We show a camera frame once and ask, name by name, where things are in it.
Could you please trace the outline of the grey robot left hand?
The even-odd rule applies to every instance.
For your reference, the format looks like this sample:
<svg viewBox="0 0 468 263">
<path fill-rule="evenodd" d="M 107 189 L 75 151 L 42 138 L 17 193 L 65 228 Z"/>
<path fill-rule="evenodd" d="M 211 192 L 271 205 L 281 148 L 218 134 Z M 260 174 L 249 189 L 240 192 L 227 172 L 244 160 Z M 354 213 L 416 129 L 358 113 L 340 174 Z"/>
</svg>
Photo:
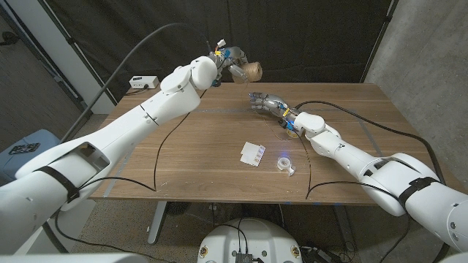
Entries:
<svg viewBox="0 0 468 263">
<path fill-rule="evenodd" d="M 216 64 L 217 76 L 212 82 L 213 87 L 221 85 L 222 70 L 227 68 L 233 77 L 240 80 L 240 84 L 248 80 L 247 73 L 241 67 L 248 63 L 245 52 L 239 47 L 226 47 L 211 51 L 208 57 Z"/>
</svg>

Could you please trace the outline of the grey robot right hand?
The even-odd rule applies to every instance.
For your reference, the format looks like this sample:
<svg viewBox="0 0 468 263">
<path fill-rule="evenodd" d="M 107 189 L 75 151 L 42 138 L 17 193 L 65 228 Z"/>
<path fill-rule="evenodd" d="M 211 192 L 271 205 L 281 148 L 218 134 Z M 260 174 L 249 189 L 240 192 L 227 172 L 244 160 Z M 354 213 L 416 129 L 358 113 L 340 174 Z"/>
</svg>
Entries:
<svg viewBox="0 0 468 263">
<path fill-rule="evenodd" d="M 290 107 L 285 100 L 274 94 L 261 92 L 249 93 L 251 108 L 255 110 L 268 111 L 280 118 L 280 126 L 298 132 L 294 127 L 296 117 L 301 113 L 300 110 Z"/>
</svg>

